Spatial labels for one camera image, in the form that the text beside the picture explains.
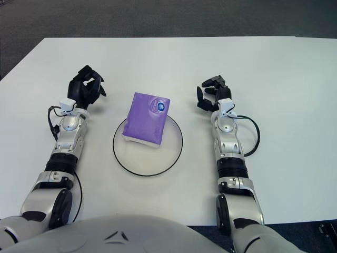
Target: silver robot arm segment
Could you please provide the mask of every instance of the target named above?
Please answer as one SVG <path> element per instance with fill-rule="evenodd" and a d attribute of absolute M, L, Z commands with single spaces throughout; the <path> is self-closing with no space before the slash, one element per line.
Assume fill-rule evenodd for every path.
<path fill-rule="evenodd" d="M 219 179 L 220 195 L 216 199 L 217 226 L 221 233 L 230 235 L 237 253 L 262 252 L 303 252 L 286 241 L 277 232 L 264 226 L 263 213 L 249 179 L 245 157 L 257 149 L 260 138 L 252 151 L 244 154 L 237 138 L 236 120 L 251 120 L 260 135 L 256 123 L 233 112 L 231 90 L 223 78 L 215 76 L 202 84 L 205 92 L 215 95 L 215 103 L 203 98 L 203 92 L 197 87 L 197 106 L 211 111 L 214 152 Z"/>
<path fill-rule="evenodd" d="M 84 81 L 91 78 L 94 80 L 84 85 Z M 68 223 L 73 201 L 70 190 L 89 117 L 86 109 L 100 94 L 105 95 L 101 81 L 103 79 L 89 66 L 84 67 L 70 82 L 68 99 L 60 102 L 60 107 L 52 106 L 48 110 L 55 147 L 45 171 L 40 173 L 24 201 L 20 216 L 0 220 L 0 249 Z M 55 108 L 61 109 L 63 115 L 59 125 L 54 127 L 49 114 Z"/>

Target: robotic hand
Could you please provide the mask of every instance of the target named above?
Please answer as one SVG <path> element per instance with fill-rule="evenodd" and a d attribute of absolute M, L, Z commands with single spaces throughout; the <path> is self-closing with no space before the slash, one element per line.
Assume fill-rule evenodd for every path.
<path fill-rule="evenodd" d="M 197 87 L 197 106 L 211 111 L 214 151 L 220 195 L 216 199 L 217 226 L 221 233 L 231 235 L 235 252 L 302 252 L 271 228 L 264 226 L 262 210 L 253 181 L 248 178 L 244 158 L 253 154 L 260 143 L 260 131 L 249 117 L 236 115 L 232 110 L 231 90 L 223 78 L 215 76 L 202 83 L 205 92 L 215 95 L 215 103 L 203 98 Z M 257 142 L 252 151 L 244 154 L 236 136 L 238 119 L 249 119 L 257 130 Z"/>
<path fill-rule="evenodd" d="M 84 81 L 90 79 L 93 80 L 85 85 Z M 88 65 L 85 66 L 70 81 L 68 98 L 61 101 L 60 106 L 48 109 L 48 122 L 56 140 L 55 147 L 45 171 L 38 176 L 24 201 L 20 216 L 0 220 L 0 249 L 68 223 L 73 199 L 70 190 L 74 176 L 77 176 L 75 169 L 81 156 L 89 117 L 86 109 L 100 94 L 106 96 L 101 82 L 103 79 L 100 75 Z M 55 108 L 61 109 L 62 115 L 58 115 Z M 62 117 L 56 126 L 50 120 L 53 110 Z"/>

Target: gray carpet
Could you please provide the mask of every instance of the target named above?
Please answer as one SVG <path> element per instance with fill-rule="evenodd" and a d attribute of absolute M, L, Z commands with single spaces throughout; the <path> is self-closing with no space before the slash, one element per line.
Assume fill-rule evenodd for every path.
<path fill-rule="evenodd" d="M 337 38 L 337 0 L 12 0 L 0 6 L 0 75 L 45 37 Z M 271 225 L 307 252 L 335 252 L 318 223 Z M 229 250 L 215 227 L 193 227 Z"/>

